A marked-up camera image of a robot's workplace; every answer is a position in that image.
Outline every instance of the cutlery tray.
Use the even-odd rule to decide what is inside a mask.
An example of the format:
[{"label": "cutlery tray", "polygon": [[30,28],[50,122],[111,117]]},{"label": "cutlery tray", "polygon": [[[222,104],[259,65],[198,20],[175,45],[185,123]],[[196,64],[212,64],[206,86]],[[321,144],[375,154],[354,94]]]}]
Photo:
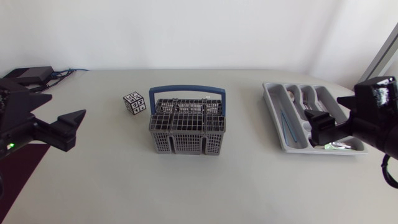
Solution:
[{"label": "cutlery tray", "polygon": [[267,82],[262,85],[264,87],[264,99],[274,120],[280,144],[285,152],[337,155],[367,153],[363,143],[351,136],[340,139],[340,141],[353,149],[324,149],[320,146],[313,147],[310,144],[311,126],[304,115],[305,109],[329,112],[336,119],[337,124],[348,119],[336,102],[335,97],[330,94],[326,87]]}]

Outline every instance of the black device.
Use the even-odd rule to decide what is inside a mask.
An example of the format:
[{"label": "black device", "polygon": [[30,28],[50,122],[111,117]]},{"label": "black device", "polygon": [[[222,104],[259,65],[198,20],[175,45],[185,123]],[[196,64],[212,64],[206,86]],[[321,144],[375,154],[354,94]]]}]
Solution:
[{"label": "black device", "polygon": [[16,68],[8,73],[4,78],[8,78],[23,86],[31,84],[46,85],[51,79],[54,70],[51,66]]},{"label": "black device", "polygon": [[47,124],[31,111],[51,98],[48,94],[30,93],[26,87],[11,80],[0,79],[0,159],[33,140],[63,151],[75,146],[76,131],[86,111],[65,114]]},{"label": "black device", "polygon": [[347,136],[354,136],[386,155],[382,162],[385,180],[398,188],[387,171],[391,157],[398,159],[398,91],[394,77],[376,77],[354,86],[354,96],[337,98],[337,102],[350,109],[344,123],[335,124],[327,112],[305,110],[312,127],[313,145],[325,145]]}]

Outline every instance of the black and white pattern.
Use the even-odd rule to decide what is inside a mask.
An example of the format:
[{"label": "black and white pattern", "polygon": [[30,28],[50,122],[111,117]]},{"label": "black and white pattern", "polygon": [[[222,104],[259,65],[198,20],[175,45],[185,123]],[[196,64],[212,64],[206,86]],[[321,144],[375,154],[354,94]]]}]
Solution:
[{"label": "black and white pattern", "polygon": [[144,98],[137,92],[128,94],[127,96],[123,97],[123,101],[126,105],[127,110],[129,110],[134,115],[140,113],[147,108]]}]

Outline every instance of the dishwasher cutlery basket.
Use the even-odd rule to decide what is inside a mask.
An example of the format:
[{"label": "dishwasher cutlery basket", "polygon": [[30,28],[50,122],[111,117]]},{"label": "dishwasher cutlery basket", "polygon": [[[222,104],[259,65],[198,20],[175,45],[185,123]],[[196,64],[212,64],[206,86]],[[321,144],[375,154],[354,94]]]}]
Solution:
[{"label": "dishwasher cutlery basket", "polygon": [[[221,95],[221,100],[159,99],[155,93],[202,91]],[[225,132],[225,90],[210,86],[170,85],[149,90],[149,131],[159,154],[217,156]]]}]

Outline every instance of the blue handle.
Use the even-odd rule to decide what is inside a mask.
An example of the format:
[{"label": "blue handle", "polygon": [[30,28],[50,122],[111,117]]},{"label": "blue handle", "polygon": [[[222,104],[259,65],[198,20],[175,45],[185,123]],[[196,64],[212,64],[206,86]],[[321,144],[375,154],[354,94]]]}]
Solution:
[{"label": "blue handle", "polygon": [[155,93],[163,93],[166,91],[202,91],[207,93],[216,93],[221,95],[221,104],[223,105],[223,116],[225,116],[225,90],[222,88],[200,86],[200,85],[169,85],[159,86],[149,89],[150,112],[155,114]]}]

